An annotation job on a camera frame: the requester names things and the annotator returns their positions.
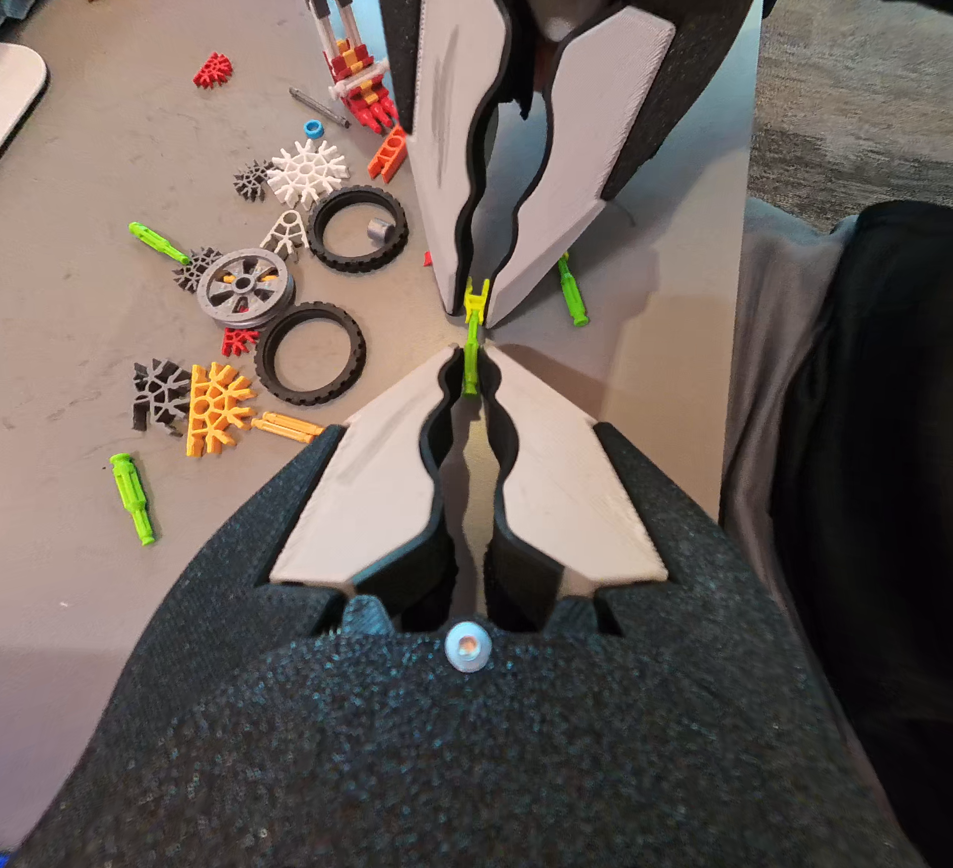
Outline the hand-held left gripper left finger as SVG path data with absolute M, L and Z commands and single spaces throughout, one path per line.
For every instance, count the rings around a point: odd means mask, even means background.
M 450 346 L 353 414 L 271 582 L 374 595 L 392 615 L 433 595 L 456 564 L 439 471 L 459 396 Z

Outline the short orange rod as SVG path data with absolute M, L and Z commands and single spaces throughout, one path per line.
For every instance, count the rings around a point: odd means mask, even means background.
M 265 411 L 252 418 L 253 428 L 309 445 L 325 431 L 325 427 L 274 411 Z

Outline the person's black pants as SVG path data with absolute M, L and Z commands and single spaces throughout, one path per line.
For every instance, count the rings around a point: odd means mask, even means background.
M 904 831 L 952 855 L 952 211 L 869 207 L 789 387 L 771 515 L 823 671 Z

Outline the grey spoked wheel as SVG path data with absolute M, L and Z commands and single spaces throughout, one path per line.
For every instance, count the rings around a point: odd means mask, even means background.
M 221 256 L 197 287 L 201 310 L 220 326 L 257 330 L 293 302 L 295 282 L 279 255 L 261 248 Z

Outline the dark grey snowflake connector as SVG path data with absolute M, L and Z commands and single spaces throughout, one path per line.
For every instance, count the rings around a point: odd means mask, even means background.
M 222 253 L 214 247 L 206 246 L 199 250 L 190 250 L 188 257 L 189 263 L 178 266 L 173 271 L 173 278 L 181 289 L 196 294 L 203 275 L 222 257 Z
M 256 159 L 245 168 L 233 175 L 233 188 L 238 195 L 247 202 L 256 202 L 265 198 L 265 186 L 268 182 L 268 173 L 273 168 L 273 161 L 266 159 L 259 163 Z

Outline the black toy tire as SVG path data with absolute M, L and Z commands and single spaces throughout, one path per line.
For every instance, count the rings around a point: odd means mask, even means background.
M 394 232 L 369 253 L 343 256 L 333 252 L 325 242 L 328 224 L 344 209 L 360 205 L 373 205 L 388 212 Z M 364 274 L 387 266 L 403 251 L 409 239 L 409 228 L 406 213 L 394 196 L 372 185 L 357 185 L 340 188 L 318 202 L 307 223 L 307 239 L 312 253 L 325 266 L 341 273 Z
M 277 375 L 277 351 L 292 329 L 316 320 L 331 322 L 345 332 L 350 343 L 349 357 L 340 373 L 326 385 L 309 390 L 292 389 Z M 346 310 L 328 302 L 304 302 L 283 311 L 260 333 L 255 367 L 260 383 L 275 398 L 296 407 L 315 407 L 346 393 L 363 373 L 366 359 L 366 339 L 357 321 Z

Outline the yellow fan connector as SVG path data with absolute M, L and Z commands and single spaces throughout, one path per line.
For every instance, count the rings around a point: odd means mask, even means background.
M 186 456 L 220 454 L 236 446 L 232 430 L 247 431 L 256 409 L 247 401 L 256 397 L 252 380 L 229 364 L 212 362 L 192 367 Z

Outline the thin metal pin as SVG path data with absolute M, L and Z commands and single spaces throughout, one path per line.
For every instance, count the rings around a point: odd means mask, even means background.
M 325 120 L 333 122 L 345 129 L 349 129 L 351 127 L 351 121 L 349 121 L 339 112 L 331 109 L 326 104 L 321 103 L 320 101 L 312 98 L 308 94 L 293 86 L 290 86 L 288 90 L 292 99 L 295 99 L 297 102 L 305 105 L 310 110 L 319 114 L 319 116 L 323 117 Z

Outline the orange ladder connector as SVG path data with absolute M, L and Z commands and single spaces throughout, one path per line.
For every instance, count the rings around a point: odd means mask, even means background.
M 367 166 L 370 179 L 389 183 L 407 158 L 407 134 L 400 124 L 394 126 Z

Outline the light grey angled connector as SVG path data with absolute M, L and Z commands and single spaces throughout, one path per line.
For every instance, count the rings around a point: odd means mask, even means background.
M 298 249 L 306 244 L 306 224 L 297 210 L 289 209 L 276 220 L 259 248 L 279 256 L 283 261 L 296 263 Z

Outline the person's grey shirt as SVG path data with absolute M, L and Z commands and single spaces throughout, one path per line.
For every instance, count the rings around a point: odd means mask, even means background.
M 745 204 L 721 477 L 720 525 L 796 630 L 776 552 L 770 498 L 788 386 L 858 216 L 824 233 L 759 199 Z

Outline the white snowflake connector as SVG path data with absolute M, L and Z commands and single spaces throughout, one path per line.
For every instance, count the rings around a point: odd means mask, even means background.
M 308 209 L 350 179 L 349 167 L 338 147 L 325 140 L 317 144 L 313 139 L 294 146 L 294 153 L 281 149 L 267 171 L 269 188 L 286 206 Z

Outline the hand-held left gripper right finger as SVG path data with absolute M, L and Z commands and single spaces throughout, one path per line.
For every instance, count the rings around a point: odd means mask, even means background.
M 545 626 L 565 598 L 666 581 L 595 418 L 500 349 L 477 363 L 498 464 L 483 564 L 490 619 Z

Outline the white book stand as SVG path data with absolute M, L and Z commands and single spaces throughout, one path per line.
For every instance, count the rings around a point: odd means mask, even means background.
M 29 117 L 48 82 L 49 68 L 39 53 L 1 42 L 1 151 Z

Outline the large dark grey connector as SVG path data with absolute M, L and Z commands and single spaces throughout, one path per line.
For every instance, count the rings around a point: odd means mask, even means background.
M 150 365 L 135 363 L 133 382 L 133 429 L 144 432 L 151 420 L 173 437 L 182 437 L 177 423 L 188 420 L 191 374 L 168 359 L 153 359 Z

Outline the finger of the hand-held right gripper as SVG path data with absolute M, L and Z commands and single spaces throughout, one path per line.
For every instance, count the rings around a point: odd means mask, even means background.
M 408 151 L 438 293 L 459 313 L 472 261 L 478 162 L 513 40 L 503 0 L 421 0 Z
M 543 94 L 547 146 L 514 214 L 486 324 L 499 325 L 605 207 L 602 193 L 674 38 L 673 23 L 621 6 L 558 47 Z

